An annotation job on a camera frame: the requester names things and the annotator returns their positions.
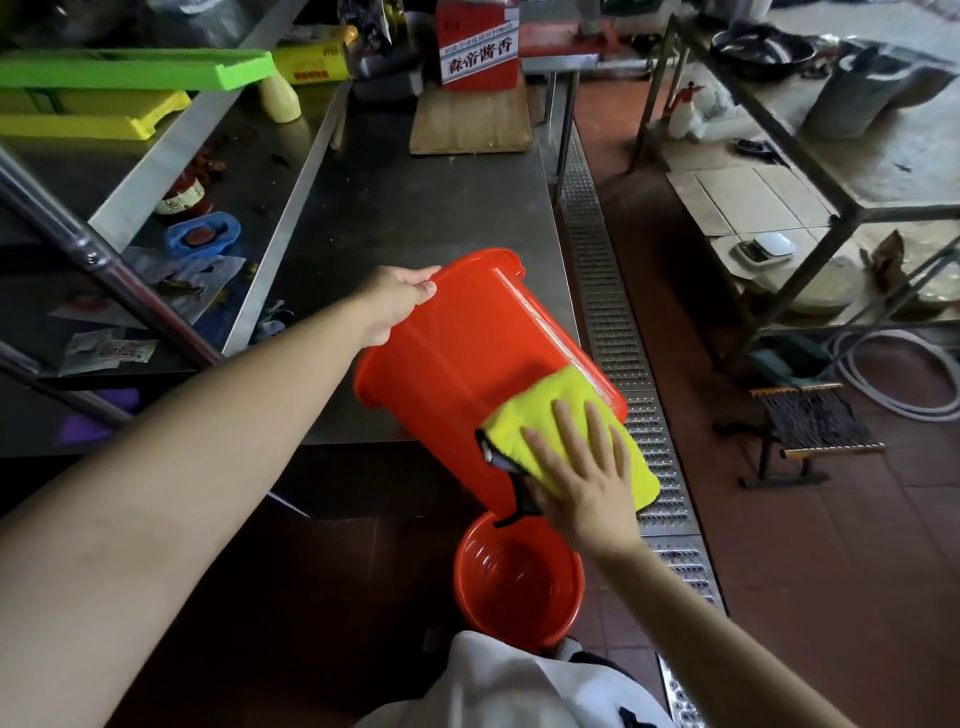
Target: small stool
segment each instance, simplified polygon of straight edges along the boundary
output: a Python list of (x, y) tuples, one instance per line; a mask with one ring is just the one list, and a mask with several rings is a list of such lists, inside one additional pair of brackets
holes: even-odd
[[(856, 419), (839, 382), (803, 387), (752, 389), (750, 394), (763, 402), (766, 416), (762, 425), (740, 421), (719, 421), (713, 429), (721, 435), (748, 432), (762, 440), (756, 477), (741, 477), (743, 488), (780, 485), (810, 485), (829, 480), (815, 471), (812, 458), (820, 455), (850, 455), (883, 452), (863, 423)], [(801, 460), (800, 472), (770, 474), (770, 451), (780, 443), (780, 457)]]

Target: metal drain cover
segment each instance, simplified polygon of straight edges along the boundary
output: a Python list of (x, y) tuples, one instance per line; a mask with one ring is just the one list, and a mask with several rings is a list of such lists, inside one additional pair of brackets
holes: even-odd
[[(627, 429), (660, 481), (660, 496), (637, 514), (640, 532), (687, 585), (723, 609), (576, 125), (560, 206), (593, 360), (626, 398)], [(674, 722), (682, 728), (703, 728), (696, 707), (669, 665), (659, 659)]]

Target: yellow container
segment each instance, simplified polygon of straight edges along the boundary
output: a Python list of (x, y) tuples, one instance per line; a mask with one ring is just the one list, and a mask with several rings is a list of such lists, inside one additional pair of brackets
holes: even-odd
[(149, 139), (164, 116), (188, 106), (185, 91), (2, 89), (0, 136)]
[(309, 33), (308, 40), (277, 46), (276, 70), (292, 85), (346, 81), (350, 77), (346, 44), (356, 31), (351, 26), (317, 25)]

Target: jar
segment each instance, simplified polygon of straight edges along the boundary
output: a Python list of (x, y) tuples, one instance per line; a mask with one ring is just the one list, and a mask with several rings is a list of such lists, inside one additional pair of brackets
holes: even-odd
[(156, 204), (154, 212), (170, 223), (206, 215), (213, 204), (206, 198), (206, 190), (189, 168), (180, 172), (177, 180)]

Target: yellow towel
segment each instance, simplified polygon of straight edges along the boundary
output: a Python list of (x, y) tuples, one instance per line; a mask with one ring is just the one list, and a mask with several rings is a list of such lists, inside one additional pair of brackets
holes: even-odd
[(559, 496), (561, 491), (557, 484), (543, 471), (520, 435), (522, 426), (531, 427), (540, 432), (552, 448), (564, 454), (560, 431), (553, 419), (553, 400), (566, 402), (577, 429), (585, 439), (588, 437), (588, 429), (584, 404), (589, 400), (597, 405), (604, 423), (612, 425), (620, 432), (630, 450), (630, 484), (634, 493), (635, 510), (650, 505), (660, 494), (660, 482), (647, 468), (643, 453), (627, 432), (627, 428), (617, 421), (610, 406), (600, 399), (587, 378), (573, 365), (546, 376), (530, 389), (501, 404), (487, 418), (481, 429), (500, 453), (543, 483), (555, 496)]

